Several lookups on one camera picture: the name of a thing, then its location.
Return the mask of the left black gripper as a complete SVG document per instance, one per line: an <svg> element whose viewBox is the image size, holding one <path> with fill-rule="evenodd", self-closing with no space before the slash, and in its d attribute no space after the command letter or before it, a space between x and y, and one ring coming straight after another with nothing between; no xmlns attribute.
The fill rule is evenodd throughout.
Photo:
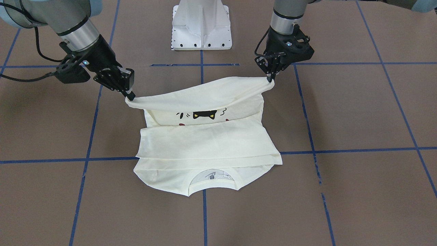
<svg viewBox="0 0 437 246"><path fill-rule="evenodd" d="M265 38L267 38L266 48L262 54L257 53L260 42L256 47L255 62L267 74L269 83L274 80L278 72L285 70L292 63L311 59L315 53L309 44L309 36L301 31L299 25L293 25L292 33L289 35L278 33L269 27L262 40Z"/></svg>

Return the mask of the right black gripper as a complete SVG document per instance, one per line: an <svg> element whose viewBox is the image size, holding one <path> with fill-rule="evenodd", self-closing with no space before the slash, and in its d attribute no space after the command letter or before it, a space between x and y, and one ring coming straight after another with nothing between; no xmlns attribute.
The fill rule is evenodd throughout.
<svg viewBox="0 0 437 246"><path fill-rule="evenodd" d="M134 70L123 68L117 62L114 51L102 35L89 48L67 54L56 67L55 77L64 84L84 83L90 79L89 71L95 73L94 81L109 90L123 93L129 101L136 97L132 91Z"/></svg>

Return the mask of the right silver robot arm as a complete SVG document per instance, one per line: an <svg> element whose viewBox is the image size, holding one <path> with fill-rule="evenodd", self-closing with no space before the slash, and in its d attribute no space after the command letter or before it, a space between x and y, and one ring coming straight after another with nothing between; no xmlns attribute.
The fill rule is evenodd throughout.
<svg viewBox="0 0 437 246"><path fill-rule="evenodd" d="M133 100L134 70L116 61L114 51L91 21L101 11L101 0L2 0L1 18L6 23L34 29L36 43L38 27L49 26L67 54L57 60L55 71L24 82L54 76L64 84L84 83L90 79L89 72L94 72L94 81Z"/></svg>

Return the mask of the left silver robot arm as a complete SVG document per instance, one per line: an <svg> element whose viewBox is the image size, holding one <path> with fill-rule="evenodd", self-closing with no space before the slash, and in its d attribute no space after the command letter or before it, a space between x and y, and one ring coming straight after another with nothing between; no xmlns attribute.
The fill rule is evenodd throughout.
<svg viewBox="0 0 437 246"><path fill-rule="evenodd" d="M269 81L278 72L307 61L314 50L341 57L354 54L351 64L304 65L302 78L310 85L333 88L436 86L436 20L431 20L435 0L359 1L361 7L375 8L369 16L349 11L355 1L334 1L334 7L317 17L313 5L321 0L276 0L267 32L267 46L260 66Z"/></svg>

